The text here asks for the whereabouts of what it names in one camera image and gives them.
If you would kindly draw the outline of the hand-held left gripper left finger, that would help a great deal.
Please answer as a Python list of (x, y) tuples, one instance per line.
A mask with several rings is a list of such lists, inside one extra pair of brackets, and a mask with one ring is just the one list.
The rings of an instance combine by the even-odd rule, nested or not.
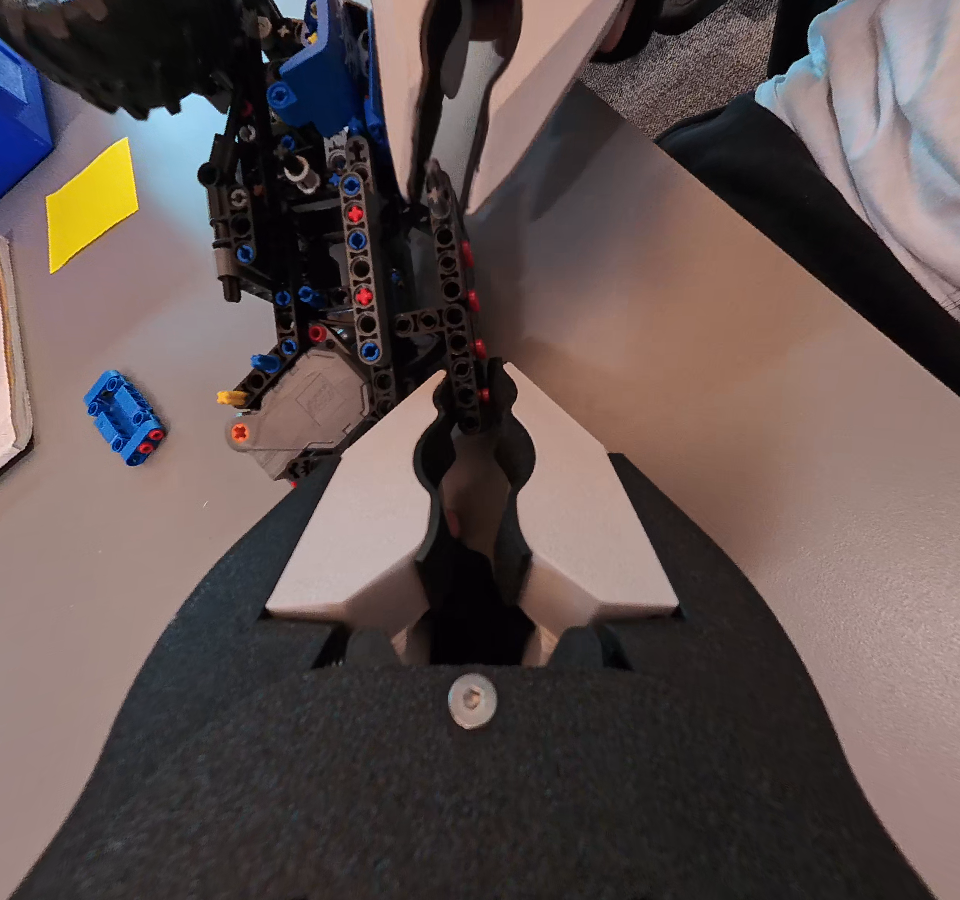
[(266, 608), (287, 619), (419, 619), (415, 566), (431, 511), (416, 445), (440, 411), (434, 373), (354, 442), (319, 499)]

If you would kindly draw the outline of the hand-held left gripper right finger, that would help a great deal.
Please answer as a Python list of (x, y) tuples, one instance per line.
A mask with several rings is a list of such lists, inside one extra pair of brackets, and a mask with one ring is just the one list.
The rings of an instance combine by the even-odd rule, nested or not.
[(672, 614), (678, 596), (606, 448), (515, 365), (490, 367), (504, 600), (536, 625)]

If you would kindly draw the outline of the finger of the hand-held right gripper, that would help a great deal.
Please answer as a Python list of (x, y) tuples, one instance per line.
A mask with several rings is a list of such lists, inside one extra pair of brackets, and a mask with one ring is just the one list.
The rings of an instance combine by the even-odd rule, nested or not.
[(474, 0), (370, 0), (374, 45), (397, 185), (421, 199), (437, 160), (469, 200), (481, 121), (481, 49)]
[(625, 0), (517, 0), (512, 52), (487, 87), (462, 205), (473, 215), (530, 149)]

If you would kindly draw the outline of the blue black toy brick truck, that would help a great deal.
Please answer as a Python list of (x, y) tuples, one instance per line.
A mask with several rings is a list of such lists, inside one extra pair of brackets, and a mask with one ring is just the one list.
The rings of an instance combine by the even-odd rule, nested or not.
[(224, 299), (270, 302), (276, 342), (218, 398), (231, 447), (296, 483), (443, 369), (467, 434), (489, 417), (474, 259), (449, 176), (395, 178), (382, 30), (348, 0), (2, 0), (2, 40), (108, 112), (226, 113), (198, 170)]

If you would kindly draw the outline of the blue brick piece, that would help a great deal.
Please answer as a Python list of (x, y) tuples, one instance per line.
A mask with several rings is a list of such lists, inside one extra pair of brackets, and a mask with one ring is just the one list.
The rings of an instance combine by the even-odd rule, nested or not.
[(116, 369), (106, 370), (83, 403), (101, 437), (127, 467), (139, 467), (167, 438), (167, 428), (138, 387)]

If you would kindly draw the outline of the person's white shirt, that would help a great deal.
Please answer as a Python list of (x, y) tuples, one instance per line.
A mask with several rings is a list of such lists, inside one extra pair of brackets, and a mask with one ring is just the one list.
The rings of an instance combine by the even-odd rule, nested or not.
[(959, 312), (959, 0), (843, 0), (755, 101), (894, 257)]

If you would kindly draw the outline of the yellow sticky note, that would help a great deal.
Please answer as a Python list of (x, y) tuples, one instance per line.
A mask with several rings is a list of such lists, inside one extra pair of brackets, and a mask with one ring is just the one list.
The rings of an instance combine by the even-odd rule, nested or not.
[(46, 198), (49, 270), (76, 255), (139, 209), (130, 139), (106, 148), (63, 187)]

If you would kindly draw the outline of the truck building instruction booklet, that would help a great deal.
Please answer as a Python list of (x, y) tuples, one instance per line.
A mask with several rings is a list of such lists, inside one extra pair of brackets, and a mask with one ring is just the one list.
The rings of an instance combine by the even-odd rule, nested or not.
[(34, 441), (34, 416), (20, 322), (13, 256), (1, 236), (1, 472), (20, 461)]

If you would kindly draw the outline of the blue plastic bin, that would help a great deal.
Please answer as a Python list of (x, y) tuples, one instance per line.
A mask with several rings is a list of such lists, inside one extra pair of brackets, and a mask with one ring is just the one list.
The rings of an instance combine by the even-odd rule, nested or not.
[(54, 150), (40, 77), (1, 42), (1, 197)]

